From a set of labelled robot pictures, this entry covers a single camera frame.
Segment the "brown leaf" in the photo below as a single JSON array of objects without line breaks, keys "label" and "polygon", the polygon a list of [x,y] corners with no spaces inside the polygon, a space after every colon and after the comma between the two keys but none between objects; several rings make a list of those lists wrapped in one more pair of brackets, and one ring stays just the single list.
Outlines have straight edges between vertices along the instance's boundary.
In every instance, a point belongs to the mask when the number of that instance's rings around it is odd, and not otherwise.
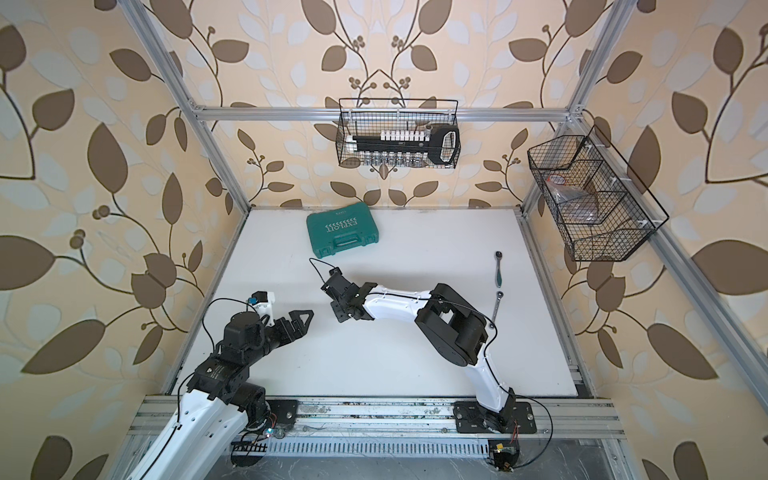
[{"label": "brown leaf", "polygon": [[707,467],[696,442],[683,442],[674,449],[674,471],[680,480],[707,480]]},{"label": "brown leaf", "polygon": [[101,341],[104,329],[95,319],[74,323],[43,345],[24,365],[22,373],[43,375],[58,372],[83,360]]},{"label": "brown leaf", "polygon": [[571,272],[571,275],[575,275],[578,271],[578,266],[576,265],[576,262],[574,262],[573,257],[571,257],[571,253],[568,252],[567,248],[563,248],[563,259],[565,260],[565,266],[568,268],[568,271]]},{"label": "brown leaf", "polygon": [[580,37],[592,28],[603,14],[606,0],[571,0],[565,12],[565,31],[571,37]]},{"label": "brown leaf", "polygon": [[280,204],[282,208],[301,208],[303,205],[300,198],[294,198],[293,200],[286,200]]},{"label": "brown leaf", "polygon": [[187,124],[181,117],[176,117],[174,120],[174,131],[176,132],[176,140],[179,141],[179,147],[181,150],[187,151]]},{"label": "brown leaf", "polygon": [[219,180],[216,177],[208,180],[208,182],[205,184],[205,187],[208,189],[208,193],[213,195],[214,197],[218,197],[219,195],[221,195],[221,192],[223,191],[221,180]]},{"label": "brown leaf", "polygon": [[419,108],[437,108],[437,97],[429,97],[419,105]]},{"label": "brown leaf", "polygon": [[594,301],[598,303],[601,310],[613,312],[621,306],[624,300],[624,292],[627,291],[627,280],[620,277],[612,277],[603,283],[594,295]]},{"label": "brown leaf", "polygon": [[581,60],[578,62],[578,74],[581,76],[581,72],[584,71],[584,67],[587,65],[587,62],[589,61],[589,56],[592,55],[592,50],[589,48],[584,50],[584,53],[581,54]]},{"label": "brown leaf", "polygon": [[266,186],[273,192],[287,192],[291,188],[293,188],[292,184],[285,184],[283,182],[270,182],[269,185]]},{"label": "brown leaf", "polygon": [[170,59],[174,61],[174,66],[176,67],[176,71],[179,72],[180,76],[184,76],[184,69],[181,67],[181,60],[179,59],[179,55],[173,50],[169,51],[168,54],[170,55]]},{"label": "brown leaf", "polygon": [[282,160],[269,162],[266,164],[266,171],[268,172],[279,172],[283,169],[285,166],[285,163]]},{"label": "brown leaf", "polygon": [[509,51],[519,61],[537,61],[547,54],[547,44],[538,38],[520,38],[509,42]]},{"label": "brown leaf", "polygon": [[498,192],[502,189],[502,184],[499,182],[482,182],[481,184],[475,184],[475,186],[484,192]]},{"label": "brown leaf", "polygon": [[233,200],[229,192],[224,196],[224,208],[227,209],[227,215],[232,213]]},{"label": "brown leaf", "polygon": [[158,141],[162,140],[165,134],[165,121],[164,114],[157,114],[150,118],[147,122],[147,145],[155,145]]},{"label": "brown leaf", "polygon": [[27,58],[27,45],[14,25],[6,25],[0,29],[0,45],[0,69],[8,72],[24,63]]},{"label": "brown leaf", "polygon": [[109,455],[105,453],[86,463],[83,465],[83,468],[74,474],[72,480],[96,480],[99,474],[101,474],[104,464],[107,463],[107,458],[109,458]]},{"label": "brown leaf", "polygon": [[253,141],[253,138],[251,138],[249,134],[245,133],[239,128],[237,129],[237,138],[240,140],[240,143],[243,144],[248,150],[256,150],[256,142]]},{"label": "brown leaf", "polygon": [[486,170],[489,170],[492,172],[502,171],[502,164],[494,160],[483,161],[482,166],[485,167]]},{"label": "brown leaf", "polygon": [[448,21],[450,14],[451,0],[429,0],[419,12],[419,28],[427,35],[436,33]]},{"label": "brown leaf", "polygon": [[192,15],[182,0],[150,0],[149,5],[170,33],[178,38],[192,35]]},{"label": "brown leaf", "polygon": [[681,94],[679,91],[672,93],[672,115],[677,126],[688,134],[697,134],[707,124],[707,106],[696,97]]},{"label": "brown leaf", "polygon": [[597,291],[603,283],[613,276],[614,263],[595,261],[587,268],[587,285]]},{"label": "brown leaf", "polygon": [[530,101],[516,101],[513,104],[505,105],[504,108],[533,108],[533,104]]},{"label": "brown leaf", "polygon": [[528,129],[523,128],[520,130],[520,132],[515,135],[515,138],[512,139],[512,143],[509,145],[512,150],[517,150],[520,148],[523,143],[528,139]]},{"label": "brown leaf", "polygon": [[32,105],[32,117],[43,130],[54,131],[67,123],[74,111],[74,92],[70,90],[55,91],[43,95]]},{"label": "brown leaf", "polygon": [[195,243],[192,253],[187,258],[187,268],[190,272],[194,272],[200,266],[200,261],[203,259],[203,241],[198,240]]},{"label": "brown leaf", "polygon": [[343,182],[331,182],[331,189],[342,197],[357,197],[357,190],[355,190],[355,187],[350,184],[345,184]]},{"label": "brown leaf", "polygon": [[170,174],[163,189],[163,217],[173,225],[181,217],[181,208],[184,206],[184,198],[181,194],[181,185],[176,174]]},{"label": "brown leaf", "polygon": [[661,168],[661,146],[650,125],[645,127],[637,139],[629,156],[629,166],[631,168],[627,169],[627,175],[640,193],[644,194],[656,180]]},{"label": "brown leaf", "polygon": [[240,40],[219,40],[210,47],[210,50],[214,53],[214,57],[225,63],[237,63],[248,55],[249,47],[246,42]]},{"label": "brown leaf", "polygon": [[656,0],[637,0],[637,10],[643,13],[651,13],[653,10],[656,10]]},{"label": "brown leaf", "polygon": [[413,45],[411,47],[411,62],[414,67],[421,71],[437,70],[437,59],[435,59],[435,54],[433,54],[432,50],[426,45]]},{"label": "brown leaf", "polygon": [[608,82],[617,84],[627,80],[629,76],[637,70],[637,66],[642,59],[643,55],[640,55],[636,51],[625,51],[616,57],[614,62],[608,68],[608,74],[606,75]]},{"label": "brown leaf", "polygon": [[600,139],[600,141],[603,142],[603,145],[605,145],[606,147],[610,147],[611,146],[611,126],[609,125],[608,120],[602,117],[595,117],[594,130],[598,136],[598,139]]},{"label": "brown leaf", "polygon": [[323,0],[301,0],[306,20],[318,33],[331,35],[336,30],[336,14]]},{"label": "brown leaf", "polygon": [[605,329],[600,329],[600,331],[598,331],[598,342],[600,343],[600,348],[603,349],[605,358],[618,368],[623,369],[624,365],[621,363],[619,350],[616,348],[616,343],[614,342],[614,339],[611,338],[611,334],[606,332]]},{"label": "brown leaf", "polygon": [[362,196],[362,201],[364,201],[366,205],[370,207],[372,205],[376,205],[381,197],[381,190],[368,190],[366,194]]},{"label": "brown leaf", "polygon": [[732,75],[741,64],[744,43],[739,34],[728,27],[723,28],[715,41],[712,58],[715,65],[725,74]]},{"label": "brown leaf", "polygon": [[15,235],[0,236],[0,290],[15,290],[40,280],[56,257],[41,244]]},{"label": "brown leaf", "polygon": [[152,78],[152,71],[147,62],[135,51],[129,48],[119,48],[109,54],[114,65],[127,77],[135,81],[147,81]]},{"label": "brown leaf", "polygon": [[157,346],[160,345],[160,340],[163,338],[163,329],[159,325],[155,325],[152,330],[147,332],[147,335],[144,337],[143,340],[141,340],[141,345],[139,345],[139,350],[136,352],[136,356],[134,357],[134,365],[138,365],[139,363],[142,363],[144,360],[148,359],[155,350],[157,350]]},{"label": "brown leaf", "polygon": [[362,164],[360,159],[358,157],[349,157],[346,160],[344,160],[339,166],[341,168],[357,168]]},{"label": "brown leaf", "polygon": [[437,190],[438,185],[439,182],[437,180],[431,180],[429,182],[418,184],[413,188],[413,196],[416,198],[422,198],[428,195],[432,195],[435,193],[435,190]]},{"label": "brown leaf", "polygon": [[128,179],[128,163],[107,125],[99,124],[88,142],[88,166],[107,191],[116,194]]},{"label": "brown leaf", "polygon": [[470,198],[467,204],[469,208],[490,208],[491,204],[484,200],[478,200],[477,198]]},{"label": "brown leaf", "polygon": [[165,301],[165,288],[146,273],[131,274],[131,289],[136,301],[144,308],[152,310]]},{"label": "brown leaf", "polygon": [[176,265],[168,255],[163,253],[148,253],[144,255],[147,272],[165,288],[176,283]]},{"label": "brown leaf", "polygon": [[648,328],[647,334],[650,345],[664,363],[673,369],[692,379],[717,378],[717,373],[704,355],[671,326],[654,323]]},{"label": "brown leaf", "polygon": [[94,0],[94,7],[102,12],[108,12],[116,6],[118,6],[118,0]]},{"label": "brown leaf", "polygon": [[320,68],[323,71],[338,71],[346,63],[346,49],[341,45],[331,45],[323,55]]},{"label": "brown leaf", "polygon": [[64,437],[49,435],[43,441],[35,463],[32,464],[31,480],[59,480],[72,463],[72,445]]},{"label": "brown leaf", "polygon": [[648,475],[648,480],[670,480],[667,474],[664,473],[664,470],[658,468],[650,460],[643,458],[643,467],[645,467],[645,475]]},{"label": "brown leaf", "polygon": [[405,192],[401,190],[393,190],[390,188],[388,193],[389,199],[398,207],[402,207],[408,201],[408,197],[406,196]]},{"label": "brown leaf", "polygon": [[715,290],[749,295],[768,290],[768,252],[741,240],[718,240],[694,254],[693,260]]},{"label": "brown leaf", "polygon": [[315,130],[330,141],[336,141],[336,134],[339,128],[331,124],[315,124]]}]

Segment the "metal grate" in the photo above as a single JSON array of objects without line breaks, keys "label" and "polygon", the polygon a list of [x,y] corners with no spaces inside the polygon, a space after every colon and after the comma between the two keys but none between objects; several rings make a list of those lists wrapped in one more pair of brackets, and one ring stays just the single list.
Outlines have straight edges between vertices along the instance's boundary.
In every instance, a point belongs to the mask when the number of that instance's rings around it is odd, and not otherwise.
[{"label": "metal grate", "polygon": [[[339,166],[455,168],[461,150],[455,100],[339,99]],[[438,108],[449,102],[450,108]],[[354,104],[347,108],[345,104]]]},{"label": "metal grate", "polygon": [[[631,167],[627,176],[613,172],[589,135],[564,135],[532,147],[528,163],[573,260],[626,260],[666,221],[652,220],[640,207],[624,184],[631,178],[640,183],[638,176]],[[585,194],[558,203],[552,184]]]},{"label": "metal grate", "polygon": [[[245,452],[235,451],[235,455]],[[487,439],[275,439],[266,441],[266,455],[284,457],[486,458]]]}]

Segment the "wallpaper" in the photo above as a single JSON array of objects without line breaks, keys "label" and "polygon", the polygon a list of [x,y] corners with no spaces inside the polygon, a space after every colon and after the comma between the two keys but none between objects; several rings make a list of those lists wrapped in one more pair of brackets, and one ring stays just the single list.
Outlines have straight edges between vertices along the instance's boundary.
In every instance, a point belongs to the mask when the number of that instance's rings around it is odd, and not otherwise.
[{"label": "wallpaper", "polygon": [[[214,135],[255,207],[521,204],[533,183],[525,151],[552,137],[549,125],[468,123],[461,129],[456,169],[340,167],[331,123],[220,121]],[[211,182],[209,192],[216,195],[219,184]]]},{"label": "wallpaper", "polygon": [[241,217],[114,2],[0,2],[0,70],[3,477],[103,478]]},{"label": "wallpaper", "polygon": [[[765,2],[640,1],[585,111],[763,348],[766,21]],[[576,263],[543,202],[529,218],[647,477],[764,477],[768,418],[652,248]]]},{"label": "wallpaper", "polygon": [[564,107],[606,0],[144,2],[198,104],[453,98]]},{"label": "wallpaper", "polygon": [[[588,102],[670,227],[768,349],[768,5],[658,2],[636,12]],[[639,59],[625,81],[622,58]]]}]

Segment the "plastic bag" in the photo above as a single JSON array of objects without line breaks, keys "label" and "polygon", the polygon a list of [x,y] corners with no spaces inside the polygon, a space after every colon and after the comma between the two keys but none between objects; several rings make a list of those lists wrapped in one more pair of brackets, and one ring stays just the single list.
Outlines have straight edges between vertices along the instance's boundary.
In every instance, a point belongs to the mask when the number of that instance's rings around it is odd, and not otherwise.
[{"label": "plastic bag", "polygon": [[567,223],[598,223],[598,198],[586,190],[547,179],[547,188]]}]

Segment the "mounting plate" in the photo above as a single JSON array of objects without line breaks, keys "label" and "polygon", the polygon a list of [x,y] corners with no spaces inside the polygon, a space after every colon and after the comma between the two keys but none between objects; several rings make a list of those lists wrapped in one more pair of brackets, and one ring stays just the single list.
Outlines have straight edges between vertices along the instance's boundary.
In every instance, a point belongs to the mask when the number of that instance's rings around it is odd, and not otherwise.
[{"label": "mounting plate", "polygon": [[[456,419],[456,431],[459,433],[489,433],[482,425],[483,408],[477,402],[456,402],[453,404],[453,416]],[[533,409],[528,402],[516,402],[512,407],[512,418],[506,432],[512,433],[515,422],[519,425],[518,433],[536,433],[536,419],[533,417]]]}]

